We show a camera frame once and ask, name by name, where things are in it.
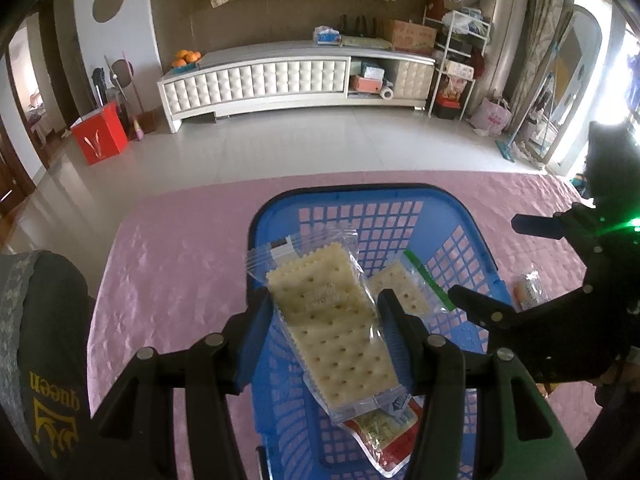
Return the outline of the green label cracker packet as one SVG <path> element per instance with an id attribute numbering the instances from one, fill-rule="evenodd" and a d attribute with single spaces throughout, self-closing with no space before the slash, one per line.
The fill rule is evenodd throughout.
<path id="1" fill-rule="evenodd" d="M 409 249 L 398 252 L 394 258 L 386 261 L 382 270 L 372 274 L 369 287 L 374 296 L 378 296 L 382 290 L 392 290 L 404 311 L 424 323 L 436 314 L 454 310 L 446 292 Z"/>

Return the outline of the blue striped biscuit packet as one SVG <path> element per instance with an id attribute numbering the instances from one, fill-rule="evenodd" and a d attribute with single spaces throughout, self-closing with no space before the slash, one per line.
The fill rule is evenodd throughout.
<path id="1" fill-rule="evenodd" d="M 521 311 L 538 307 L 547 301 L 537 269 L 529 268 L 518 276 L 513 285 L 513 296 Z"/>

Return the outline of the clear soda cracker packet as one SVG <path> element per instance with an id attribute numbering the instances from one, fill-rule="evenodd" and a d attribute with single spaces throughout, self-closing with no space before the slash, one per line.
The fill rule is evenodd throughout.
<path id="1" fill-rule="evenodd" d="M 307 387 L 336 424 L 375 410 L 397 415 L 410 399 L 357 255 L 357 231 L 339 226 L 250 248 L 245 259 L 270 292 Z"/>

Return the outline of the pink quilted tablecloth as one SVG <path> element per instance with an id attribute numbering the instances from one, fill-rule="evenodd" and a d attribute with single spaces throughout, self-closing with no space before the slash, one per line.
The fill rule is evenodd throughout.
<path id="1" fill-rule="evenodd" d="M 516 234 L 516 214 L 553 214 L 578 201 L 567 180 L 546 174 L 471 171 L 366 171 L 207 185 L 152 196 L 120 225 L 107 258 L 88 341 L 89 402 L 97 408 L 138 349 L 182 350 L 245 307 L 250 222 L 277 195 L 315 186 L 430 184 L 466 207 L 484 236 L 474 249 L 458 220 L 440 221 L 425 200 L 358 198 L 296 207 L 286 232 L 316 221 L 364 229 L 360 255 L 369 271 L 393 255 L 405 230 L 439 284 L 511 288 L 536 270 L 550 297 L 575 288 L 585 268 L 562 240 Z"/>

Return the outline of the pink shopping bag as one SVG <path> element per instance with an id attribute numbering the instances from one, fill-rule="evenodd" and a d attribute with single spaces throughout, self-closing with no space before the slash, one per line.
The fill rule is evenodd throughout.
<path id="1" fill-rule="evenodd" d="M 486 136 L 500 136 L 511 119 L 512 112 L 505 99 L 484 99 L 474 110 L 469 123 L 474 130 L 480 130 Z"/>

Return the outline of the white metal shelf rack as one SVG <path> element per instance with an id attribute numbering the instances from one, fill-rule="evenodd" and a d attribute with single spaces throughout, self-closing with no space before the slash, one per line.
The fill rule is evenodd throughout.
<path id="1" fill-rule="evenodd" d="M 483 75 L 490 21 L 474 8 L 447 11 L 441 18 L 432 18 L 425 9 L 422 24 L 436 29 L 435 75 L 428 114 L 462 119 L 472 91 Z"/>

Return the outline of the white tufted TV cabinet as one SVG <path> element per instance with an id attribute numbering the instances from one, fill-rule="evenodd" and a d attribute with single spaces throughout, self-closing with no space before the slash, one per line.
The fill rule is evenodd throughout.
<path id="1" fill-rule="evenodd" d="M 157 81 L 169 130 L 188 118 L 304 107 L 427 106 L 436 63 L 394 50 L 270 42 L 209 52 Z"/>

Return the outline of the cardboard box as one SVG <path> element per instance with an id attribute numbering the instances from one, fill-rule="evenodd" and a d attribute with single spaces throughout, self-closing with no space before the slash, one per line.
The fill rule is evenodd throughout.
<path id="1" fill-rule="evenodd" d="M 428 55 L 435 47 L 437 33 L 430 26 L 389 18 L 382 21 L 382 38 L 397 51 Z"/>

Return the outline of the red gift box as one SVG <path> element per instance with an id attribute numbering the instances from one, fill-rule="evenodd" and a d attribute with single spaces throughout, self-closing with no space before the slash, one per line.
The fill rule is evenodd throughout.
<path id="1" fill-rule="evenodd" d="M 114 102 L 78 118 L 70 132 L 89 165 L 119 155 L 128 144 Z"/>

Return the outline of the silver standing air conditioner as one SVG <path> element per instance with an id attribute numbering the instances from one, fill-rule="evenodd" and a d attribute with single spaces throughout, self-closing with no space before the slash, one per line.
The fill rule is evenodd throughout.
<path id="1" fill-rule="evenodd" d="M 480 0 L 480 10 L 491 24 L 483 54 L 485 70 L 477 78 L 469 100 L 471 112 L 484 98 L 503 96 L 525 20 L 528 0 Z"/>

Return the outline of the oranges on plate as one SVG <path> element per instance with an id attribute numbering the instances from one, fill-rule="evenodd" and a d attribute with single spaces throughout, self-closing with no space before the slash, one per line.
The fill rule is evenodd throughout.
<path id="1" fill-rule="evenodd" d="M 202 55 L 198 51 L 180 50 L 175 54 L 175 58 L 171 63 L 172 68 L 181 68 L 193 65 L 201 59 Z"/>

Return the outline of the blue tissue box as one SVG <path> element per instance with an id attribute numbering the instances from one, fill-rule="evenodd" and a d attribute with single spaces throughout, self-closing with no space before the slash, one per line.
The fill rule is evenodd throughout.
<path id="1" fill-rule="evenodd" d="M 312 40 L 316 44 L 339 44 L 341 39 L 341 33 L 330 26 L 318 26 L 312 34 Z"/>

